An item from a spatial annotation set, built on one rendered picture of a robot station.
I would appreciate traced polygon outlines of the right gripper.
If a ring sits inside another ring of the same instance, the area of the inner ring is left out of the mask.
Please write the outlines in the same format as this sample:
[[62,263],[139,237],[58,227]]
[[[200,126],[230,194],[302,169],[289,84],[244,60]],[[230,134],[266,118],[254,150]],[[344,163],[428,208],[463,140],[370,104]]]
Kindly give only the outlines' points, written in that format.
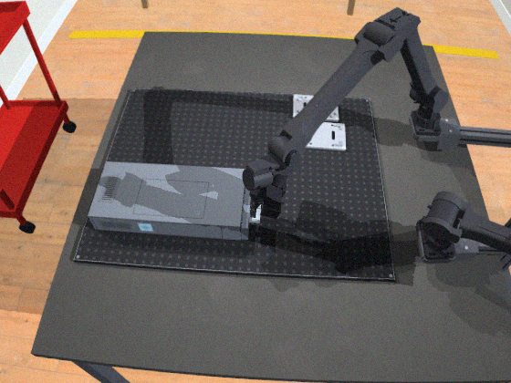
[[[276,185],[271,184],[271,186],[279,188],[279,187],[282,187],[283,185],[276,186]],[[263,198],[257,197],[256,195],[257,195],[257,190],[253,190],[253,191],[249,192],[249,196],[251,197],[251,200],[255,202],[255,209],[258,208],[260,205],[262,208]],[[285,202],[286,202],[286,194],[284,194],[284,196],[282,197],[282,201],[281,201],[282,205],[284,205]]]

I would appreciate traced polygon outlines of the white square plate with slots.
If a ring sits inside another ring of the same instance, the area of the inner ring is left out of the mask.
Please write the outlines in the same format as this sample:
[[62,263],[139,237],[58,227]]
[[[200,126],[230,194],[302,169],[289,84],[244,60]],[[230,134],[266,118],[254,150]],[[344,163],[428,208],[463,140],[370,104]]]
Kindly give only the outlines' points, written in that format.
[[[300,110],[302,110],[306,104],[313,98],[314,96],[301,96],[301,95],[294,95],[294,112],[293,112],[293,118],[298,114]],[[335,112],[336,111],[336,112]],[[325,121],[333,121],[333,122],[339,122],[339,112],[338,107],[333,110],[327,117]]]

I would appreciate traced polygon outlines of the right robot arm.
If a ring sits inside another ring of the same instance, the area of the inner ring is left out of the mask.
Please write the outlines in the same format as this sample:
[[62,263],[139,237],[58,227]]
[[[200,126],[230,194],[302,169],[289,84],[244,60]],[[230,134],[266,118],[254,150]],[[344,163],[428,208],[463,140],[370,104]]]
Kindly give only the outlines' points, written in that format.
[[[410,98],[420,104],[411,114],[415,133],[441,136],[439,112],[449,95],[437,87],[433,78],[418,33],[420,23],[420,17],[396,7],[365,24],[354,36],[357,46],[349,57],[309,103],[270,139],[268,155],[246,165],[243,183],[249,191],[257,190],[256,196],[263,198],[260,212],[263,218],[276,219],[281,213],[286,180],[320,125],[371,68],[383,59],[390,62],[399,51],[412,78]],[[271,184],[283,186],[277,188]]]

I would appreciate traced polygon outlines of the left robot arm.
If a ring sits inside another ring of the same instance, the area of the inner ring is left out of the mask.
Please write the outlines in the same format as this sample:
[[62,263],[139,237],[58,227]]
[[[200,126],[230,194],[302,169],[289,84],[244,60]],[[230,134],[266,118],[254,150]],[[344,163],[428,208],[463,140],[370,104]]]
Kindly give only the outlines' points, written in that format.
[[[472,204],[463,202],[458,195],[439,191],[428,208],[428,214],[419,221],[425,259],[454,258],[454,243],[460,237],[511,255],[511,229],[472,211]],[[458,218],[462,219],[459,228]]]

